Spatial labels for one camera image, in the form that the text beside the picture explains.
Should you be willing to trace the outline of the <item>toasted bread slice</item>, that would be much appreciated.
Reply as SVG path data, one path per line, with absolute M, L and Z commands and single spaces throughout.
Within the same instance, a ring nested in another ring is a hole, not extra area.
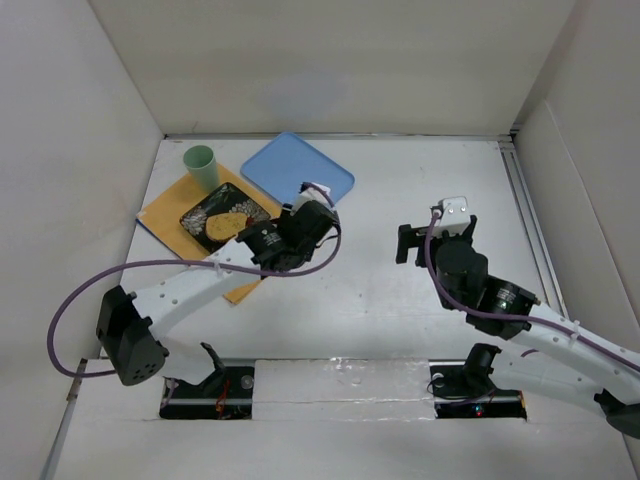
M 249 217 L 242 212 L 220 213 L 207 218 L 206 236 L 215 242 L 226 242 L 244 230 Z

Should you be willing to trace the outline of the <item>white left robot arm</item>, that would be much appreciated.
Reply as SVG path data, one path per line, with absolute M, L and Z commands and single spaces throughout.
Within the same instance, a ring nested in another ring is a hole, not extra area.
M 125 386 L 153 376 L 174 377 L 208 389 L 222 364 L 207 343 L 190 352 L 169 339 L 182 320 L 240 287 L 268 276 L 297 276 L 318 243 L 339 226 L 325 203 L 307 199 L 285 208 L 275 220 L 254 222 L 233 235 L 202 264 L 148 288 L 104 294 L 96 335 Z

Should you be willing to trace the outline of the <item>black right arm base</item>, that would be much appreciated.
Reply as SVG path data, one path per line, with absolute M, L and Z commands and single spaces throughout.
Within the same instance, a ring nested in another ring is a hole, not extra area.
M 475 344 L 465 360 L 430 360 L 427 392 L 438 420 L 527 419 L 522 393 L 499 389 L 489 378 L 497 346 Z

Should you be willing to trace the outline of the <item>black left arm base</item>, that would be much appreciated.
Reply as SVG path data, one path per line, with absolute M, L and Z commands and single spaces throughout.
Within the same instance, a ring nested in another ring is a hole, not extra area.
M 255 386 L 255 360 L 222 360 L 205 342 L 210 375 L 199 384 L 166 378 L 159 416 L 164 420 L 250 420 Z

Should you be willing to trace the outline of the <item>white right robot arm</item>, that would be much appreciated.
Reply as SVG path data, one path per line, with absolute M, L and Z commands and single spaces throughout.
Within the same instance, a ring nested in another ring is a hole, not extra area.
M 497 390 L 531 391 L 603 417 L 632 438 L 639 436 L 639 355 L 583 328 L 542 303 L 532 292 L 488 272 L 487 258 L 472 246 L 477 218 L 459 233 L 442 228 L 438 210 L 427 226 L 398 228 L 396 261 L 411 249 L 428 270 L 441 306 L 464 313 L 477 331 L 525 347 L 510 356 L 477 343 L 459 373 L 435 380 L 454 390 L 459 405 Z

